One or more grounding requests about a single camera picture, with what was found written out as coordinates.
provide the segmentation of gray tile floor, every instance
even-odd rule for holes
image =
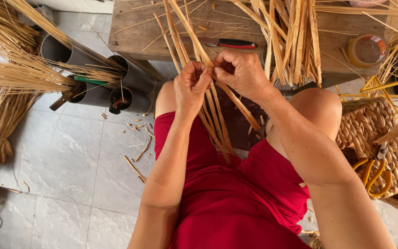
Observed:
[[[58,12],[55,16],[58,27],[70,37],[99,53],[111,54],[84,18],[107,42],[109,15]],[[172,63],[151,63],[167,79],[174,79]],[[341,86],[342,92],[358,89],[357,82]],[[43,94],[9,138],[15,156],[0,165],[0,183],[26,193],[25,181],[30,193],[0,189],[0,249],[126,248],[144,184],[123,156],[136,158],[145,145],[130,146],[149,139],[145,130],[133,131],[126,123],[154,124],[154,120],[151,115],[140,116],[142,121],[136,122],[135,114],[114,116],[105,108],[76,104],[53,112],[48,106],[58,96]],[[101,113],[107,114],[106,120]],[[246,155],[246,151],[237,155]],[[148,175],[154,162],[152,143],[134,165]],[[374,205],[398,246],[398,210],[381,201]],[[304,230],[318,230],[311,211],[299,224]]]

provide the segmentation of kitchen knife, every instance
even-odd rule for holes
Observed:
[[[192,42],[189,36],[181,37],[183,42]],[[205,37],[198,37],[198,40],[201,44],[207,46],[223,46],[223,47],[231,47],[231,48],[239,48],[239,49],[255,49],[257,48],[257,44],[254,42],[244,41],[244,40],[237,40],[237,39],[216,39],[216,38],[205,38]]]

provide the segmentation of black knife handle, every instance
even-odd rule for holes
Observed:
[[[238,39],[219,39],[219,45],[224,47],[232,47],[239,49],[254,49],[257,48],[257,44],[254,42],[238,40]]]

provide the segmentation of scissors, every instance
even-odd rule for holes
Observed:
[[[365,186],[365,189],[368,192],[368,195],[371,197],[382,196],[391,187],[391,183],[392,183],[391,170],[385,168],[386,167],[385,155],[388,152],[387,146],[388,146],[388,142],[383,143],[380,146],[379,153],[377,154],[377,156],[374,156],[372,159],[363,158],[363,159],[359,160],[358,162],[356,162],[352,166],[352,169],[355,170],[357,167],[368,162],[366,165],[366,168],[365,168],[365,172],[363,173],[362,183]],[[377,169],[377,171],[373,174],[372,178],[368,181],[369,173],[371,172],[371,168],[376,160],[380,161],[379,169]],[[384,178],[385,178],[385,186],[382,189],[380,189],[380,191],[378,193],[375,193],[375,194],[370,193],[369,190],[371,189],[371,186],[383,172],[384,172]]]

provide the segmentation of red dress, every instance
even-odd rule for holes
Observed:
[[[175,113],[154,125],[156,159]],[[307,187],[291,163],[263,139],[248,158],[228,165],[210,142],[199,117],[188,145],[184,191],[171,249],[309,248],[297,236],[307,212]]]

